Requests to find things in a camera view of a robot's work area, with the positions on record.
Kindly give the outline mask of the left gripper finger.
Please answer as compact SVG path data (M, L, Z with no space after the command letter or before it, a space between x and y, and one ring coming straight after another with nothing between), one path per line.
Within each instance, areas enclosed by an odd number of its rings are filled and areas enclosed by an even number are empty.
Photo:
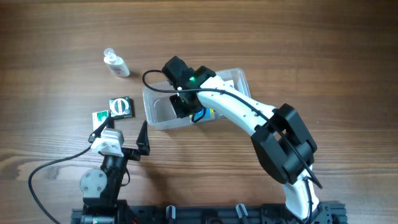
M141 130L137 137L136 144L138 146L138 150L149 150L150 149L148 130L147 130L147 121L144 121L141 126Z
M99 137L101 136L101 133L102 133L106 128L108 128L108 127L111 126L111 123L112 123L112 122L113 122L112 117L107 117L107 118L103 121L103 123L102 123L98 128L96 128L96 129L92 132L91 138L92 138L92 139L99 138Z

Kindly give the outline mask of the dark green round-logo box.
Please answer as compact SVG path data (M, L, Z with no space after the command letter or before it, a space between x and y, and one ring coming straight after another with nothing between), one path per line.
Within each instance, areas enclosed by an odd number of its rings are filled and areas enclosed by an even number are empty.
M113 119L124 119L133 116L132 101L129 96L110 99L109 109Z

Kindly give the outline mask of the blue yellow VapoDrops box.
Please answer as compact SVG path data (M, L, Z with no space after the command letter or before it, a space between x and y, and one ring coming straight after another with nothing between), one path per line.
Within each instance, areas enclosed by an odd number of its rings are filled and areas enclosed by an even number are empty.
M199 121L207 121L215 119L215 112L213 109L203 108L200 112L190 116L191 122L197 123Z

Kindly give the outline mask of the white Hansaplast plaster box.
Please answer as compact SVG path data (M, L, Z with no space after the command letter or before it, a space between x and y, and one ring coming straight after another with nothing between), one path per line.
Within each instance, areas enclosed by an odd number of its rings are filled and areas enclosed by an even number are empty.
M223 89L226 91L234 90L234 81L233 80L224 80L223 81Z

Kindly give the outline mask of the white sanitizer bottle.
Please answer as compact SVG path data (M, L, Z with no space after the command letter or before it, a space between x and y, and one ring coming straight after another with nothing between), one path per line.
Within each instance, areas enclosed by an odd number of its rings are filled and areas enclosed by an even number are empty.
M103 61L113 75L117 77L128 77L130 75L125 61L120 56L116 55L116 52L112 48L105 49L103 54Z

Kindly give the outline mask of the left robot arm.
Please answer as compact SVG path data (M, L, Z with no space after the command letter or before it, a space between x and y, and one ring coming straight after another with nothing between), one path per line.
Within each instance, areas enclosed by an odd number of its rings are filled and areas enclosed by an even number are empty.
M127 163L139 161L150 154L147 121L143 122L136 140L137 148L124 147L123 132L109 128L112 117L106 118L89 136L93 152L103 156L100 168L86 171L80 179L83 209L74 210L72 223L137 223L138 218L126 200L118 199Z

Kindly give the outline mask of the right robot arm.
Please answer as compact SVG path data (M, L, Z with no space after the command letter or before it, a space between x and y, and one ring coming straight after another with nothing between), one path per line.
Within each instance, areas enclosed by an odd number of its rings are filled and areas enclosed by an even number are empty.
M182 116L213 109L250 135L261 167L284 188L287 210L310 223L319 203L313 187L320 183L312 171L317 145L297 110L260 103L204 66L166 65L162 73L185 107Z

